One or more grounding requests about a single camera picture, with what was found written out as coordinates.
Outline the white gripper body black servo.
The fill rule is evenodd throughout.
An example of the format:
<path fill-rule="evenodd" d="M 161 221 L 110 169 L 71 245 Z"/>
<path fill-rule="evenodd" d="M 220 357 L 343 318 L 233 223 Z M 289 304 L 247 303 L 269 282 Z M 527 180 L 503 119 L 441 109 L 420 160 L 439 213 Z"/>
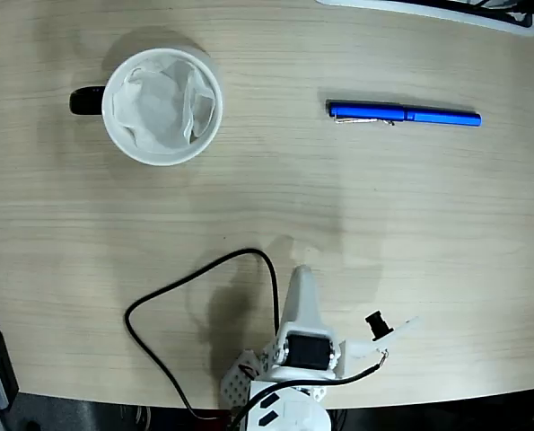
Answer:
<path fill-rule="evenodd" d="M 284 330 L 265 345 L 260 356 L 260 380 L 335 380 L 340 356 L 331 333 Z"/>

